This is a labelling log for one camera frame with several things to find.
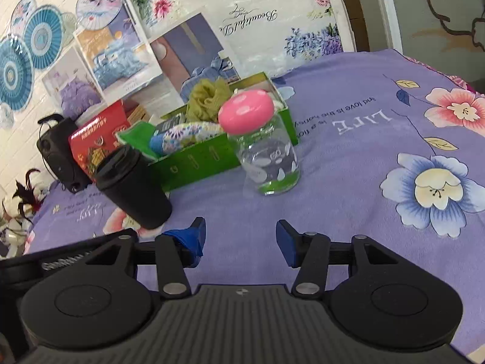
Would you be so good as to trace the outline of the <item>floral patterned cloth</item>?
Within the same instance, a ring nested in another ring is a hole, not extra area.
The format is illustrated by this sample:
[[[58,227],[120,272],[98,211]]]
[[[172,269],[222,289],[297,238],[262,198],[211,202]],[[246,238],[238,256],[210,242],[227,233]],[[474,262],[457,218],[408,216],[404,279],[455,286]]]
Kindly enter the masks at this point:
[[[172,154],[223,133],[224,130],[218,123],[194,122],[178,124],[160,134],[164,134],[167,154]]]

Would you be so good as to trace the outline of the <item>blue bedding poster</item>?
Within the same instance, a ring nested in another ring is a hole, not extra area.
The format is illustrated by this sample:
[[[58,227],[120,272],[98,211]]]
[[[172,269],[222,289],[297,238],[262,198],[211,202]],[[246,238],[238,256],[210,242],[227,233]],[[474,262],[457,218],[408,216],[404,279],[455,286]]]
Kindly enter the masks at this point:
[[[75,41],[107,103],[127,98],[162,75],[143,29],[126,7],[100,30],[77,30]]]

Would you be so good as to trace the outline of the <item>green cardboard box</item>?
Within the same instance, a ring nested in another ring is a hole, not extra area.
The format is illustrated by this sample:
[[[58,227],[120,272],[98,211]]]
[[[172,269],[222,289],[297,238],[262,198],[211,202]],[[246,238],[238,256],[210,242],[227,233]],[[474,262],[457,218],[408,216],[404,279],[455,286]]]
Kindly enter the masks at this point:
[[[278,114],[289,138],[294,146],[298,144],[298,137],[286,101],[282,99],[279,89],[264,72],[233,82],[229,88],[232,91],[264,89],[274,95],[284,105]],[[158,178],[164,191],[173,191],[239,166],[238,158],[224,133],[150,162],[148,170],[151,176]]]

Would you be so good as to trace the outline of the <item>floral bedding package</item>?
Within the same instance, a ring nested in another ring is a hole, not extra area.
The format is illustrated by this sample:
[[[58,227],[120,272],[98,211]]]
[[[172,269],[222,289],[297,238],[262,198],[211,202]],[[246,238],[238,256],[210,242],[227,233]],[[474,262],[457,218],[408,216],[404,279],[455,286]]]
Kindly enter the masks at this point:
[[[129,0],[150,39],[202,14],[245,76],[356,50],[343,0]]]

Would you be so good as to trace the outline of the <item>black coffee cup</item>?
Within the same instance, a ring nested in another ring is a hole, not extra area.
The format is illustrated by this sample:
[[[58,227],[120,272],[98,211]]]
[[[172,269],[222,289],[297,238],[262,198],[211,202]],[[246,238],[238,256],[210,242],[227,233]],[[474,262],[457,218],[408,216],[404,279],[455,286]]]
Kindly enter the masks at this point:
[[[149,162],[136,148],[123,145],[106,156],[95,171],[100,192],[146,229],[161,227],[173,207]]]

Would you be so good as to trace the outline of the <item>blue round paper fan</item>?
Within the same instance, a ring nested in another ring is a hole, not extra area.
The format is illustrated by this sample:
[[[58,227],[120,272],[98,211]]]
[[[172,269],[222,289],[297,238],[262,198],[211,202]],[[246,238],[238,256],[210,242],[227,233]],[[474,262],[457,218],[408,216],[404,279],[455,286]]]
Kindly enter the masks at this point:
[[[54,5],[37,8],[25,26],[24,42],[36,70],[50,67],[59,57],[63,44],[61,12]]]

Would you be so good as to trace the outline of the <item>glass jar pink lid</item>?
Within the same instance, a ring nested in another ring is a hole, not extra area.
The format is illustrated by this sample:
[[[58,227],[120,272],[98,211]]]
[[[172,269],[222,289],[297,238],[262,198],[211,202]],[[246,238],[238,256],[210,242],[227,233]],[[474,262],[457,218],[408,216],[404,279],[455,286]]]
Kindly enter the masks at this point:
[[[218,119],[259,193],[270,196],[296,186],[300,178],[297,155],[267,91],[239,91],[220,108]]]

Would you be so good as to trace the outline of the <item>white round paper fan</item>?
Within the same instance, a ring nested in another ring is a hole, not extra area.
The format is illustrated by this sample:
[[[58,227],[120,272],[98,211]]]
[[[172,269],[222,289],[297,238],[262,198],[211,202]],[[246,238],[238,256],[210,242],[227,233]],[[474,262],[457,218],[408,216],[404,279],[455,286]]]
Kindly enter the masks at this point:
[[[119,14],[122,0],[77,0],[75,14],[85,30],[101,30]]]

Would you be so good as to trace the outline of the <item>red food box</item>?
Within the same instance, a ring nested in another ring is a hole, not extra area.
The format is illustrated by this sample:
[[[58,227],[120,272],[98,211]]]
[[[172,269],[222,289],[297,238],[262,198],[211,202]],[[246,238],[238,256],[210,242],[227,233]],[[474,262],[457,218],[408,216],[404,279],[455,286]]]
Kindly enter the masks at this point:
[[[121,142],[116,136],[135,123],[148,120],[146,109],[138,103],[126,111],[121,100],[106,107],[69,137],[72,156],[92,182],[101,162],[114,152]]]

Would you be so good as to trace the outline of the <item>teal round paper fan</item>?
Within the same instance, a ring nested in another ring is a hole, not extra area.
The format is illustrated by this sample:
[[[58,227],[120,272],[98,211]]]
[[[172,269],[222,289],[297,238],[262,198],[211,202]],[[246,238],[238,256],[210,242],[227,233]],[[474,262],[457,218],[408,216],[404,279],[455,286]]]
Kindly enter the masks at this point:
[[[14,112],[30,102],[35,70],[30,50],[22,38],[7,35],[1,40],[1,101]]]

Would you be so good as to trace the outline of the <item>purple bedding poster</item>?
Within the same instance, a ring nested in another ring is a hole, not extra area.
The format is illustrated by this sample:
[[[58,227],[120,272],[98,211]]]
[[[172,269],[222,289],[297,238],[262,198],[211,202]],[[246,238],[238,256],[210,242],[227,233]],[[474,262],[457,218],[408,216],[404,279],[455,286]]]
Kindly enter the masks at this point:
[[[102,103],[95,81],[75,45],[67,48],[42,77],[42,83],[63,117],[77,120]]]

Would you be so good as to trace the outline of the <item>purple floral tablecloth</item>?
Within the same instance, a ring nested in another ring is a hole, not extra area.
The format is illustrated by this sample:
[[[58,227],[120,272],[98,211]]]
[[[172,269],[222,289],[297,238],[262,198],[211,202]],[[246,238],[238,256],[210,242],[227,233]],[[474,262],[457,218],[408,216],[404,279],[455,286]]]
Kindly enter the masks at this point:
[[[171,196],[176,226],[201,215],[195,282],[282,282],[275,223],[332,238],[366,233],[443,278],[484,330],[484,97],[394,51],[335,55],[285,79],[302,176],[274,197],[239,169]]]

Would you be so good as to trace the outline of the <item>black speaker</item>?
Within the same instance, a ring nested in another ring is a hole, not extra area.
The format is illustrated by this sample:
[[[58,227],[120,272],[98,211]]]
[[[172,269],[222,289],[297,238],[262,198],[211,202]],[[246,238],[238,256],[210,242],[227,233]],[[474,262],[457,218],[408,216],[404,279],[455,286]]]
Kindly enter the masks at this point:
[[[38,120],[39,126],[55,123],[40,135],[36,146],[43,160],[50,167],[53,175],[71,193],[83,191],[91,184],[91,180],[75,161],[69,139],[78,127],[69,117],[53,113]]]

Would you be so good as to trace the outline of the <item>blue fluffy towel roll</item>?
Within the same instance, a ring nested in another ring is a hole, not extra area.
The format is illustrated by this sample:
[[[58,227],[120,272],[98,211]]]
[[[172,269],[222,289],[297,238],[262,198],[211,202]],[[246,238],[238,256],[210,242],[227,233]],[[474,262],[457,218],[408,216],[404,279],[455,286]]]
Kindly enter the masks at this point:
[[[164,157],[167,154],[165,149],[164,134],[158,134],[150,138],[150,149],[159,157]]]

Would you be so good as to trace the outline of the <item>navy bedding poster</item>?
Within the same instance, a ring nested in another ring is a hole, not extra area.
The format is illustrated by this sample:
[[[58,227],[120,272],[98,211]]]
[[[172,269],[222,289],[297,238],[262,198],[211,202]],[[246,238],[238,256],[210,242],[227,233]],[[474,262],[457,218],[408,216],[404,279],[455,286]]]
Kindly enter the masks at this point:
[[[222,78],[229,84],[241,79],[232,50],[201,10],[154,32],[149,43],[163,75],[184,102],[202,79]]]

